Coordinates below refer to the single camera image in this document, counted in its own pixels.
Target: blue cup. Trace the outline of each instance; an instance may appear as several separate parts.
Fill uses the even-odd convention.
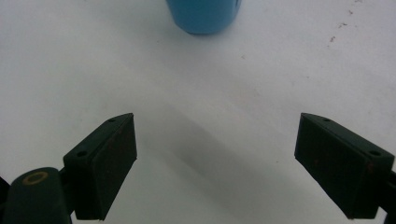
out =
[[[178,27],[195,35],[210,35],[227,27],[242,0],[166,0]]]

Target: white surface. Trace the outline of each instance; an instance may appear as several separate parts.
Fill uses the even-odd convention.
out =
[[[1,0],[0,175],[62,168],[133,112],[138,161],[105,223],[350,223],[294,159],[298,122],[328,117],[396,154],[395,11],[244,0],[226,31],[192,36],[163,0]]]

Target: white table surface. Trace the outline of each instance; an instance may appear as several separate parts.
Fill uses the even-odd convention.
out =
[[[61,169],[133,112],[138,160],[104,223],[352,223],[294,159],[300,113],[396,154],[395,75],[394,0],[244,0],[211,36],[164,0],[1,0],[0,176]]]

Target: screw hole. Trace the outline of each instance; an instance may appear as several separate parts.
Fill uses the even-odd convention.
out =
[[[372,154],[373,156],[380,156],[381,153],[377,152],[377,151],[370,151],[370,154]]]
[[[83,157],[83,156],[86,156],[86,155],[87,155],[87,151],[80,151],[80,152],[77,154],[78,157]]]

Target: blue cylinder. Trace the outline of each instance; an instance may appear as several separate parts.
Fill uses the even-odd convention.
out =
[[[227,27],[242,0],[166,0],[175,24],[196,35],[210,35]]]

